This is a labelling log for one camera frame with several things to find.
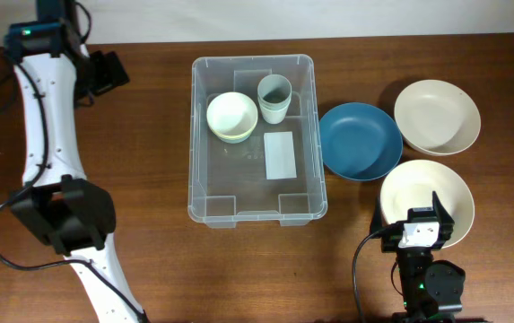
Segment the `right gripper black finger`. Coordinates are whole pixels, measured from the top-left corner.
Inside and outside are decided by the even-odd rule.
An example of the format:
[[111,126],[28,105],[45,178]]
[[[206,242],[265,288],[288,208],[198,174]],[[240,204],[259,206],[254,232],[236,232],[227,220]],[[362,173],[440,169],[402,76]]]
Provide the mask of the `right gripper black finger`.
[[385,224],[383,223],[382,219],[380,198],[376,197],[374,212],[370,221],[370,233],[377,232],[381,230],[384,226]]
[[432,208],[439,222],[439,235],[436,245],[445,245],[452,236],[455,221],[440,201],[436,191],[432,192]]

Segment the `clear plastic storage container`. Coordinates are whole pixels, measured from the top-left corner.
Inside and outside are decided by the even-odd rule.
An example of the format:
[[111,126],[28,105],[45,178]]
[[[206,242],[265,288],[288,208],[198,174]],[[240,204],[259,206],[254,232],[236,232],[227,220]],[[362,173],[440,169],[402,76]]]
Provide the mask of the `clear plastic storage container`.
[[[225,92],[257,99],[257,86],[269,74],[285,76],[292,100],[277,125],[259,120],[238,144],[220,140],[207,124],[211,101]],[[264,134],[292,132],[296,179],[266,178]],[[313,60],[304,54],[200,57],[192,65],[187,210],[213,229],[240,222],[277,221],[302,226],[328,209],[321,153]]]

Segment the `cream bowl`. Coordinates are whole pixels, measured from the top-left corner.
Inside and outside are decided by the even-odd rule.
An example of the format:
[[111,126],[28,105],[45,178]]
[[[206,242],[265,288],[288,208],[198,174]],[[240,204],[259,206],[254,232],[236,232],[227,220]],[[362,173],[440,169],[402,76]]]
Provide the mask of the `cream bowl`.
[[412,208],[432,206],[436,194],[455,222],[446,248],[458,244],[470,232],[475,219],[475,202],[465,181],[451,168],[427,160],[406,161],[385,177],[379,203],[385,223],[407,219]]
[[422,80],[396,98],[394,117],[405,142],[420,153],[462,153],[480,135],[482,121],[472,98],[456,85]]

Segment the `yellow small bowl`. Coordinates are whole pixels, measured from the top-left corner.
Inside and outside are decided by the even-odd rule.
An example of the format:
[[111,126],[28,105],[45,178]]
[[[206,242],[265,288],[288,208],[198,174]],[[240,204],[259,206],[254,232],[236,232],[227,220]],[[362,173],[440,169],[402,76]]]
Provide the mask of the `yellow small bowl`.
[[249,137],[255,130],[255,126],[245,127],[236,125],[235,127],[209,127],[210,130],[224,141],[242,141]]

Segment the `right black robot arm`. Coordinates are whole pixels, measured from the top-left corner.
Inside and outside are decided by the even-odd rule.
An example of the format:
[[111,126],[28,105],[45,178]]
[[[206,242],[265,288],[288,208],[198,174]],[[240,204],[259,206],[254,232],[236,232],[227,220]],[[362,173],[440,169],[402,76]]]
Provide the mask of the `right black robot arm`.
[[381,241],[381,251],[396,255],[404,311],[392,315],[393,322],[453,322],[463,309],[461,295],[466,272],[447,260],[436,260],[432,252],[451,238],[455,221],[438,195],[432,206],[414,207],[407,218],[385,225],[377,206],[370,235]]

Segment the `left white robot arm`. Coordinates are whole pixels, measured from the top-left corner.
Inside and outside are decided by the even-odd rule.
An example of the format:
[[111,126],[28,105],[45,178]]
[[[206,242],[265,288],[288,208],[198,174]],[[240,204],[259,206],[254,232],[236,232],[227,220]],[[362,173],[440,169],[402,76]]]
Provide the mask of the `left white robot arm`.
[[70,266],[101,322],[145,322],[115,251],[111,195],[88,181],[79,156],[74,106],[128,83],[114,52],[88,53],[64,19],[10,26],[5,54],[22,92],[27,157],[13,215]]

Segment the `mint green cup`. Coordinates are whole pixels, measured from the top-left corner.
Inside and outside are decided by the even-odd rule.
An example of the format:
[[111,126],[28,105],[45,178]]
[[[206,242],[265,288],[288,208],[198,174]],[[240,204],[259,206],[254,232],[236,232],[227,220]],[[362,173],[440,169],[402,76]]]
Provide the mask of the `mint green cup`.
[[273,112],[273,113],[286,111],[290,106],[289,101],[271,103],[271,102],[267,102],[264,100],[260,100],[258,102],[258,104],[259,104],[259,108],[261,108],[262,110],[267,111],[267,112]]

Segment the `white small bowl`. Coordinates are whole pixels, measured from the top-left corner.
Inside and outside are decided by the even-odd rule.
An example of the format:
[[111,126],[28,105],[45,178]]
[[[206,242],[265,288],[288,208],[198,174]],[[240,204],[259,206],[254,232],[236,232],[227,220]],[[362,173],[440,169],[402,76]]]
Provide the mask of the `white small bowl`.
[[206,111],[209,127],[256,126],[257,106],[249,96],[240,92],[226,92],[215,97]]

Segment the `grey white cup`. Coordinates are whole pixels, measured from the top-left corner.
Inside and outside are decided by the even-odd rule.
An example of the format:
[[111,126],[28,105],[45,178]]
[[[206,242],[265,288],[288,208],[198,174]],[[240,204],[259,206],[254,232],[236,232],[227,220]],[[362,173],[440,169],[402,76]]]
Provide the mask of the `grey white cup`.
[[292,85],[283,75],[267,75],[257,86],[257,97],[271,103],[289,101],[292,97]]

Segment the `mint green small bowl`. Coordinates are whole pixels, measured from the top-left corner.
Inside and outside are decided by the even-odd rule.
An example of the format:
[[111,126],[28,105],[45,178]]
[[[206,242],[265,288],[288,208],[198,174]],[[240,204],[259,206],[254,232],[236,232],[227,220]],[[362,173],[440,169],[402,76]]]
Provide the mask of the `mint green small bowl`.
[[250,135],[252,134],[251,131],[242,133],[241,135],[224,135],[220,133],[216,133],[215,135],[222,141],[228,144],[238,144],[245,140],[247,140]]

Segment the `blue shallow bowl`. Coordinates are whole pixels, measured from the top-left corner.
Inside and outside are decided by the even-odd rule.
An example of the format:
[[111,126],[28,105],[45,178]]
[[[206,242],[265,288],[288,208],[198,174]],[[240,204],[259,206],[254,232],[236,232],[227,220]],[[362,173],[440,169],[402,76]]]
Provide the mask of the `blue shallow bowl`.
[[367,103],[332,108],[320,119],[319,128],[323,163],[344,179],[380,179],[403,155],[403,137],[396,122]]

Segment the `white label in container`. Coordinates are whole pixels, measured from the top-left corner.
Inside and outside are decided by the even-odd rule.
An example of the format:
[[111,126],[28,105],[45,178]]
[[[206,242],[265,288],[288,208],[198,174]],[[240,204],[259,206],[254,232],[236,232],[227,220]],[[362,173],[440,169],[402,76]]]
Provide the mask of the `white label in container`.
[[264,134],[266,178],[296,179],[296,161],[292,132]]

